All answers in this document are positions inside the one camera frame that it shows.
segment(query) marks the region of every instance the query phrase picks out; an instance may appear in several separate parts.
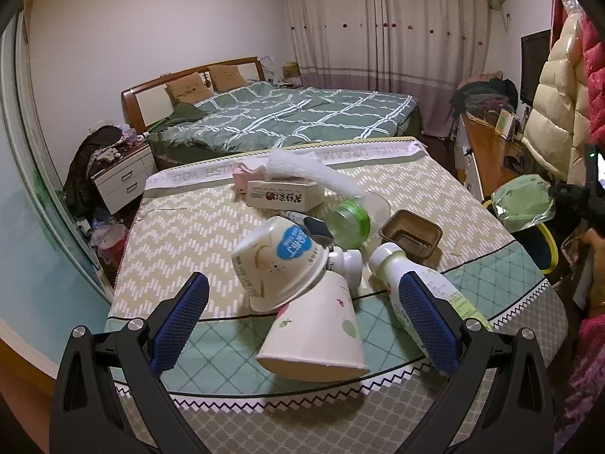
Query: brown plastic tray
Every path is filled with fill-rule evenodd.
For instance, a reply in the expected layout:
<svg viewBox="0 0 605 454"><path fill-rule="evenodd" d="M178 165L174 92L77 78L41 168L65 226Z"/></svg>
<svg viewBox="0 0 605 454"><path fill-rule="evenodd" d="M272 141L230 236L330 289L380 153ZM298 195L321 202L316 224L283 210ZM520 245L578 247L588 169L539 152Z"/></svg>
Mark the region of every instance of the brown plastic tray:
<svg viewBox="0 0 605 454"><path fill-rule="evenodd" d="M443 234L441 227L408 210L396 212L380 229L383 240L394 242L417 260L429 258Z"/></svg>

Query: blue gripper pad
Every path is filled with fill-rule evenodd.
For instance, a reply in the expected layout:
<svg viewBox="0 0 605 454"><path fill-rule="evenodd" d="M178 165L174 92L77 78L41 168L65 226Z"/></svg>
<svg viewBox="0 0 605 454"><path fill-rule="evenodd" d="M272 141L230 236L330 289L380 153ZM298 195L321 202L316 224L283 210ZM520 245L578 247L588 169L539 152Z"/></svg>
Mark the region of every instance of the blue gripper pad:
<svg viewBox="0 0 605 454"><path fill-rule="evenodd" d="M458 341L415 275L407 273L401 277L399 299L435 368L452 377L460 366Z"/></svg>
<svg viewBox="0 0 605 454"><path fill-rule="evenodd" d="M157 377L176 365L198 319L206 309L210 296L208 279L198 274L192 281L188 281L188 286L181 289L175 299L179 296L178 303L153 340L153 357L149 367Z"/></svg>

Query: green plastic bag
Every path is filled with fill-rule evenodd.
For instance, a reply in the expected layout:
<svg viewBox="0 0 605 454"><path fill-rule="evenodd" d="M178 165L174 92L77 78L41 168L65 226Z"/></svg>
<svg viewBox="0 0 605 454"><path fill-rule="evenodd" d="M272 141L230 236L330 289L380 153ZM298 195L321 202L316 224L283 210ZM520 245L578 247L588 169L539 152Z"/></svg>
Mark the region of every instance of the green plastic bag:
<svg viewBox="0 0 605 454"><path fill-rule="evenodd" d="M555 216L550 184L537 174L519 176L494 191L494 213L510 233L525 230Z"/></svg>

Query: metal screw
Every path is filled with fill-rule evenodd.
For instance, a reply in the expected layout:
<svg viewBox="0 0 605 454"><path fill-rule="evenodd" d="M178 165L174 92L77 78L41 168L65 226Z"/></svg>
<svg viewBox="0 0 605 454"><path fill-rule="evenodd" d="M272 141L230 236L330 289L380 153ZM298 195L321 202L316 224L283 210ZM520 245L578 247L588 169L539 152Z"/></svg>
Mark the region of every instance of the metal screw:
<svg viewBox="0 0 605 454"><path fill-rule="evenodd" d="M145 322L141 318L133 319L128 323L128 329L131 331L138 331L144 326Z"/></svg>
<svg viewBox="0 0 605 454"><path fill-rule="evenodd" d="M467 321L467 329L471 331L479 331L481 329L481 323L476 319L469 319Z"/></svg>
<svg viewBox="0 0 605 454"><path fill-rule="evenodd" d="M521 330L521 336L523 338L525 338L525 339L534 339L535 338L535 333L532 330L530 330L530 328L524 327Z"/></svg>
<svg viewBox="0 0 605 454"><path fill-rule="evenodd" d="M86 333L86 328L84 326L78 326L71 332L71 336L74 338L82 338L84 333Z"/></svg>

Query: wooden headboard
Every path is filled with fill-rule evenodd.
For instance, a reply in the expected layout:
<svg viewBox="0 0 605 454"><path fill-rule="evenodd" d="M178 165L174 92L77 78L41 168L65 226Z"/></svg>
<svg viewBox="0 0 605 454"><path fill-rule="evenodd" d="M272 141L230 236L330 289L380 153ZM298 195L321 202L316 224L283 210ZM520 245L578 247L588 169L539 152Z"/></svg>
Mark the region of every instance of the wooden headboard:
<svg viewBox="0 0 605 454"><path fill-rule="evenodd" d="M214 88L212 77L208 72L208 67L213 65L237 65L244 78L262 81L265 79L262 65L256 57L210 63L209 65L196 66L195 68L189 68L188 70L162 75L159 78L146 81L141 85L131 87L122 92L122 107L124 109L126 122L130 124L137 133L141 134L146 131L150 125L169 116L172 112L172 105L165 92L166 84L179 78L197 72L202 76L208 88ZM252 67L244 65L254 65L256 68L255 75L258 75L258 77L251 76L252 71L250 68Z"/></svg>

